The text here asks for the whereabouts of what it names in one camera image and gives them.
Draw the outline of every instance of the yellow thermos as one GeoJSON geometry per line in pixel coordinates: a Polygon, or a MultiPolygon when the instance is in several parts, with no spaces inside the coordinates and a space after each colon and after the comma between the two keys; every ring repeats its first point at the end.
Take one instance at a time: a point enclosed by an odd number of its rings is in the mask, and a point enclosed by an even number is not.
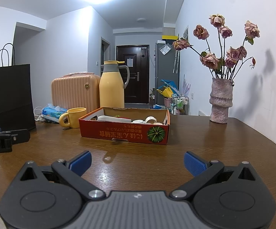
{"type": "Polygon", "coordinates": [[[100,107],[124,108],[124,89],[129,82],[129,68],[125,63],[119,61],[105,61],[103,74],[99,84],[100,107]],[[123,84],[123,80],[119,69],[127,70],[127,80],[123,84]]]}

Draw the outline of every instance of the floor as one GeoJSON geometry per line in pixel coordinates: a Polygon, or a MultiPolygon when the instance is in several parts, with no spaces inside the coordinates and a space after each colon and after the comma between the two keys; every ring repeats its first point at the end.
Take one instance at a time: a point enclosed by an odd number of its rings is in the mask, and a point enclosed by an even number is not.
{"type": "Polygon", "coordinates": [[[150,108],[149,104],[125,103],[125,108],[150,108]]]}

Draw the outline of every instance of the flowers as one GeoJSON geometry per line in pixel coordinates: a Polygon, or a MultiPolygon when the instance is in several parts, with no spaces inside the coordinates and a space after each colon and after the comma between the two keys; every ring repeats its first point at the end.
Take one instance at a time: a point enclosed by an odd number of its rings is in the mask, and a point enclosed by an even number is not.
{"type": "Polygon", "coordinates": [[[201,25],[196,26],[195,30],[193,31],[193,35],[199,40],[205,40],[209,37],[207,29],[203,28],[201,25]]]}
{"type": "Polygon", "coordinates": [[[217,69],[219,60],[215,57],[215,54],[208,53],[205,57],[199,58],[201,63],[210,69],[217,69]]]}
{"type": "Polygon", "coordinates": [[[240,46],[238,49],[239,51],[239,60],[243,60],[243,58],[245,58],[247,56],[247,51],[243,46],[240,46]]]}
{"type": "Polygon", "coordinates": [[[230,49],[227,51],[227,57],[232,58],[233,61],[237,62],[240,56],[239,49],[234,49],[230,47],[230,49]]]}
{"type": "Polygon", "coordinates": [[[260,36],[260,30],[257,28],[257,25],[247,21],[245,23],[245,33],[248,39],[254,39],[260,36]]]}
{"type": "Polygon", "coordinates": [[[236,62],[233,61],[233,59],[231,57],[227,57],[225,59],[225,64],[228,68],[233,68],[234,65],[236,64],[236,62]]]}
{"type": "Polygon", "coordinates": [[[226,39],[227,37],[232,36],[232,31],[226,26],[222,26],[218,30],[219,30],[219,32],[221,33],[221,36],[224,39],[226,39]]]}
{"type": "Polygon", "coordinates": [[[254,59],[254,57],[252,57],[252,64],[251,64],[250,66],[251,66],[252,69],[253,69],[254,66],[255,66],[255,59],[254,59]]]}
{"type": "Polygon", "coordinates": [[[219,28],[225,25],[225,18],[222,15],[211,15],[209,17],[210,21],[211,21],[211,25],[219,28]]]}
{"type": "Polygon", "coordinates": [[[180,40],[174,41],[173,45],[176,51],[180,51],[182,49],[190,47],[189,42],[183,38],[181,38],[180,40]]]}

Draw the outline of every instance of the pumpkin illustration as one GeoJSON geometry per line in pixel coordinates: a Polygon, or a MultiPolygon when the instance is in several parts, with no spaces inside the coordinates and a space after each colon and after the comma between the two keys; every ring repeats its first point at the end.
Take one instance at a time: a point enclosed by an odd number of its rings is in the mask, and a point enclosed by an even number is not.
{"type": "Polygon", "coordinates": [[[149,141],[152,141],[153,143],[159,143],[165,137],[165,130],[160,126],[154,126],[148,130],[147,137],[149,141]]]}

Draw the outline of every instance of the black bag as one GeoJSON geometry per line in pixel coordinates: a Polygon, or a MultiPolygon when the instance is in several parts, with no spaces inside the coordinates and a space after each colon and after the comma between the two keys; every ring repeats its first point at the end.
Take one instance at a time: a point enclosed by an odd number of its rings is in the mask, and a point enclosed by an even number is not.
{"type": "Polygon", "coordinates": [[[0,67],[0,127],[3,131],[36,127],[30,64],[0,67]]]}

